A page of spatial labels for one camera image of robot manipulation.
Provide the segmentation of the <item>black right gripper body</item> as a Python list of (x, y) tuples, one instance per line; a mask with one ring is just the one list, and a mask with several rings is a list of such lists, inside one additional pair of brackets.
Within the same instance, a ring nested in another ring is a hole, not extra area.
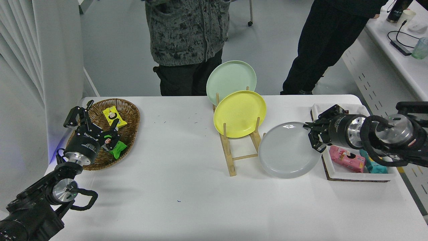
[(351, 149), (362, 149), (360, 131), (366, 116), (361, 114), (339, 114), (329, 125), (331, 144)]

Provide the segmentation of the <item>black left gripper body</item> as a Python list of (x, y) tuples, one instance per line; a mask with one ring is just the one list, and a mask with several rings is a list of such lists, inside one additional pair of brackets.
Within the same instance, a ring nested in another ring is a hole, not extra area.
[(66, 158), (74, 163), (94, 163), (99, 151), (99, 126), (79, 126), (74, 129), (73, 136), (66, 147)]

